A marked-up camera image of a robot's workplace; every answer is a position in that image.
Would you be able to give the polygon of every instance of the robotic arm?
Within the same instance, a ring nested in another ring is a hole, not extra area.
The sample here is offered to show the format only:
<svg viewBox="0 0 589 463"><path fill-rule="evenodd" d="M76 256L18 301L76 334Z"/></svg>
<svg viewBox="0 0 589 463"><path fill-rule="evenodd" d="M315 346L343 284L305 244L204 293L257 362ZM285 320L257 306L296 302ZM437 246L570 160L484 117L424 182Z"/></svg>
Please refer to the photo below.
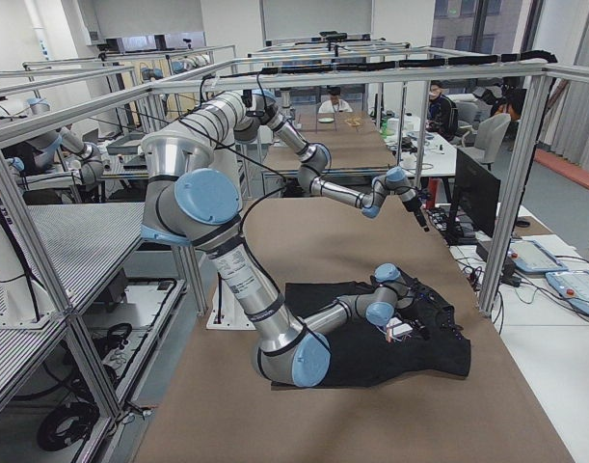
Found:
<svg viewBox="0 0 589 463"><path fill-rule="evenodd" d="M279 112L272 95L226 92L189 116L143 140L149 184L142 237L206 252L259 333L255 370L264 377L312 387L326 375L331 352L325 334L353 318L386 326L395 309L409 304L410 289L392 264L376 270L380 283L373 294L343 296L307 319L284 305L279 289L268 282L240 230L240 198L232 181L214 169L214 150L236 139L253 140L268 125L301 161L298 178L311 195L326 196L375 217L386 196L395 192L425 230L420 200L398 167L373 180L363 194L321 177L329 152L308 142Z"/></svg>
<svg viewBox="0 0 589 463"><path fill-rule="evenodd" d="M36 116L49 111L50 105L42 98L31 98L27 101L20 99L4 99L0 101L0 123L15 121ZM56 178L64 174L73 177L75 183L92 185L97 183L103 173L103 164L101 153L97 146L91 143L84 143L73 132L66 127L60 130L51 130L35 138L26 140L40 154L34 156L35 167L38 172L44 172L51 167L54 162L56 149L60 146L76 156L71 163L71 169L68 173L57 173ZM13 172L19 174L24 168L21 162L15 160L9 161L13 166ZM48 177L40 178L40 181L47 180Z"/></svg>

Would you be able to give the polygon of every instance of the person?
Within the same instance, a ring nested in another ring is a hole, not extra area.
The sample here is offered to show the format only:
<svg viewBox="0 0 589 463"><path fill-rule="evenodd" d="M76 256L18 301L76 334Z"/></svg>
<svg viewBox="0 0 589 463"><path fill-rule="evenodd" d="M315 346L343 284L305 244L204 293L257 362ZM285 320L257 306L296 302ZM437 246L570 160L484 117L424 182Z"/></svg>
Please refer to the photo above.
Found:
<svg viewBox="0 0 589 463"><path fill-rule="evenodd" d="M459 127L457 105L443 94L443 84L439 80L432 80L429 88L429 111L427 114L430 132L438 132L446 141L455 138Z"/></svg>
<svg viewBox="0 0 589 463"><path fill-rule="evenodd" d="M345 99L341 99L339 96L341 95L341 88L340 87L329 87L329 97L330 99L324 101L320 109L318 109L318 113L351 113L352 107L348 104Z"/></svg>

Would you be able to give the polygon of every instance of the white desk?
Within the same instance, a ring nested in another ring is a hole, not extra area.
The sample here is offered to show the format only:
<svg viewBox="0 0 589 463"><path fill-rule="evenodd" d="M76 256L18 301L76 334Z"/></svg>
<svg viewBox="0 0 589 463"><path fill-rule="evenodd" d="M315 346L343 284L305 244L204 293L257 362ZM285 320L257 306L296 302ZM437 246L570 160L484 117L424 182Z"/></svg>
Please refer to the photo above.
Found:
<svg viewBox="0 0 589 463"><path fill-rule="evenodd" d="M557 256L578 256L554 234L525 239L535 239ZM451 253L456 259L469 258L473 267L485 267L474 246L453 246ZM562 261L571 270L589 270L585 262ZM555 293L544 277L528 278ZM589 323L540 291L534 295L531 286L501 285L500 291L502 340L575 462L589 463Z"/></svg>

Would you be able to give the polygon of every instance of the person in black clothing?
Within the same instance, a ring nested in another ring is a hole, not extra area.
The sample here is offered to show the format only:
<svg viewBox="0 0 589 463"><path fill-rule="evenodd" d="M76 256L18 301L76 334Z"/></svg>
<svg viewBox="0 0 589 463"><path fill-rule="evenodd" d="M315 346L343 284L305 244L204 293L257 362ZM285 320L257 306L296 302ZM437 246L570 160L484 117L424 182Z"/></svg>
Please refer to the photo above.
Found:
<svg viewBox="0 0 589 463"><path fill-rule="evenodd" d="M438 132L446 141L450 142L457 132L459 116L457 106L448 96L442 93L442 90L441 81L431 81L427 130Z"/></svg>

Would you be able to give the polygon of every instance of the white shirt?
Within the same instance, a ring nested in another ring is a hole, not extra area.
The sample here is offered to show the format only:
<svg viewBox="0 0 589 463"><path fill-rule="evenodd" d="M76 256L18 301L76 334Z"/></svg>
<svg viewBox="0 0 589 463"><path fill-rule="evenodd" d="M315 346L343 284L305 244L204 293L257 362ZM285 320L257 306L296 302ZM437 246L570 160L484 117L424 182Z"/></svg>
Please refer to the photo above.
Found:
<svg viewBox="0 0 589 463"><path fill-rule="evenodd" d="M351 113L352 107L344 99L339 99L339 104L333 104L329 99L320 105L318 113Z"/></svg>

